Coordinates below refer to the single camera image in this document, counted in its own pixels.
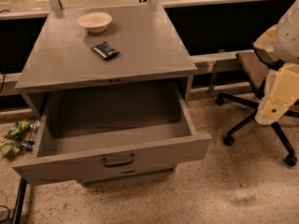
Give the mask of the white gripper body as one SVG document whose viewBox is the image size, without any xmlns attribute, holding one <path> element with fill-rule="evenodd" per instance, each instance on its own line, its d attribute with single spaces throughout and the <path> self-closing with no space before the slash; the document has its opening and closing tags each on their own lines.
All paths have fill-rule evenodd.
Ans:
<svg viewBox="0 0 299 224">
<path fill-rule="evenodd" d="M 268 28 L 261 36 L 256 39 L 256 41 L 253 43 L 253 47 L 255 49 L 263 49 L 267 52 L 273 52 L 276 29 L 276 25 Z"/>
</svg>

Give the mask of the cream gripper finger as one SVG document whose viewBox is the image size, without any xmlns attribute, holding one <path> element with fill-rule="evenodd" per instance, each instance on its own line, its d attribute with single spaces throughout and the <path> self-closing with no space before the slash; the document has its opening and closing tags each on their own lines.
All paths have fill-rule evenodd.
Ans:
<svg viewBox="0 0 299 224">
<path fill-rule="evenodd" d="M 299 65 L 285 63 L 277 71 L 270 69 L 265 80 L 264 97 L 255 116 L 257 123 L 278 121 L 299 99 Z"/>
</svg>

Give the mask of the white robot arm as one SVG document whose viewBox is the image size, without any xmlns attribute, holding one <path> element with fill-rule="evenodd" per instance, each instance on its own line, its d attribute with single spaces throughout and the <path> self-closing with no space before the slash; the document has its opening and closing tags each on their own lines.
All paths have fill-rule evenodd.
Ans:
<svg viewBox="0 0 299 224">
<path fill-rule="evenodd" d="M 255 41 L 254 51 L 269 66 L 255 120 L 270 125 L 299 99 L 299 0 Z"/>
</svg>

